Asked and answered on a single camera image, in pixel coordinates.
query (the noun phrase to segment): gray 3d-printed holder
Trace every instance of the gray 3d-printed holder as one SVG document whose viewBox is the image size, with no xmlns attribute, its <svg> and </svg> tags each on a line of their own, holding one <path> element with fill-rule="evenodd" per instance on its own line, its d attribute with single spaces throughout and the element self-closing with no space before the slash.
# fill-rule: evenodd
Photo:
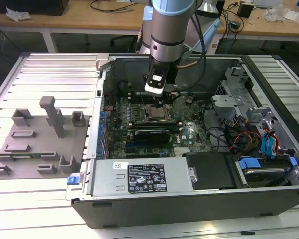
<svg viewBox="0 0 299 239">
<path fill-rule="evenodd" d="M 0 179 L 63 178 L 79 170 L 89 117 L 83 112 L 63 116 L 54 102 L 54 97 L 41 98 L 48 118 L 28 109 L 14 112 L 15 124 L 0 151 Z"/>
<path fill-rule="evenodd" d="M 57 172 L 57 169 L 53 164 L 38 164 L 36 170 L 39 174 L 55 174 Z"/>
<path fill-rule="evenodd" d="M 31 119 L 32 115 L 28 109 L 17 109 L 12 115 L 12 120 L 18 127 L 29 126 L 26 119 Z"/>
<path fill-rule="evenodd" d="M 0 175 L 9 175 L 12 170 L 4 164 L 0 164 Z"/>
<path fill-rule="evenodd" d="M 62 155 L 59 162 L 59 167 L 63 173 L 72 173 L 79 169 L 79 164 L 75 161 L 75 157 L 71 156 L 70 162 L 67 162 Z"/>
</svg>

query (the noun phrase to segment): floor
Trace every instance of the floor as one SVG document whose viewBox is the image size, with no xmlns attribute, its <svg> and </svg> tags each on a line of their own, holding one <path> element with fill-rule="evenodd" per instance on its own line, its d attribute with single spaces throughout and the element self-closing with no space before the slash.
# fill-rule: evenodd
<svg viewBox="0 0 299 239">
<path fill-rule="evenodd" d="M 23 52 L 47 52 L 43 37 L 40 33 L 9 32 L 8 37 Z M 110 35 L 89 35 L 91 44 L 85 44 L 83 34 L 54 34 L 59 52 L 127 52 L 132 38 L 115 41 L 110 46 Z M 217 54 L 224 54 L 227 43 L 223 42 L 217 49 Z M 299 72 L 299 42 L 274 42 L 269 41 L 264 50 L 260 50 L 261 42 L 254 40 L 237 40 L 229 54 L 250 54 L 250 55 L 280 55 L 283 60 L 295 72 Z M 15 47 L 0 34 L 0 85 L 13 67 L 13 62 L 19 56 Z"/>
</svg>

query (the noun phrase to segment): motherboard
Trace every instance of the motherboard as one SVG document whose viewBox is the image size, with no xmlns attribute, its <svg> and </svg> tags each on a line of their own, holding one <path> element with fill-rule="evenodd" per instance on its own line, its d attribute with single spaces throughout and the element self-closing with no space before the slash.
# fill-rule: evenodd
<svg viewBox="0 0 299 239">
<path fill-rule="evenodd" d="M 182 157 L 212 151 L 201 118 L 203 101 L 186 103 L 187 95 L 156 108 L 119 98 L 105 106 L 108 115 L 109 159 Z"/>
</svg>

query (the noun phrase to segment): green circuit board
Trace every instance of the green circuit board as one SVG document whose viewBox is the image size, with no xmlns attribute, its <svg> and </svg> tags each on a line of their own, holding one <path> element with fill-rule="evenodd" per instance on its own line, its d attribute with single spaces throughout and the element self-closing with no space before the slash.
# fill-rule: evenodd
<svg viewBox="0 0 299 239">
<path fill-rule="evenodd" d="M 187 105 L 186 98 L 187 96 L 182 96 L 173 105 L 166 106 L 172 121 L 181 122 L 182 126 L 179 132 L 171 134 L 169 143 L 162 146 L 135 146 L 130 136 L 136 129 L 130 129 L 129 123 L 146 121 L 146 106 L 131 105 L 126 99 L 116 102 L 108 120 L 109 133 L 113 139 L 109 147 L 109 158 L 176 157 L 179 156 L 176 155 L 179 150 L 174 150 L 175 148 L 190 152 L 212 151 L 204 124 L 199 118 L 199 112 L 202 109 L 201 102 L 194 101 L 191 105 Z"/>
</svg>

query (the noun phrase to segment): warning label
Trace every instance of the warning label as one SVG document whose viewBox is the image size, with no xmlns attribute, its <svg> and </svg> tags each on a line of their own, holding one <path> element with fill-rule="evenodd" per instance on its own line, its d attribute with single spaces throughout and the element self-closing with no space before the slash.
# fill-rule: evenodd
<svg viewBox="0 0 299 239">
<path fill-rule="evenodd" d="M 164 164 L 129 165 L 128 192 L 167 192 Z"/>
</svg>

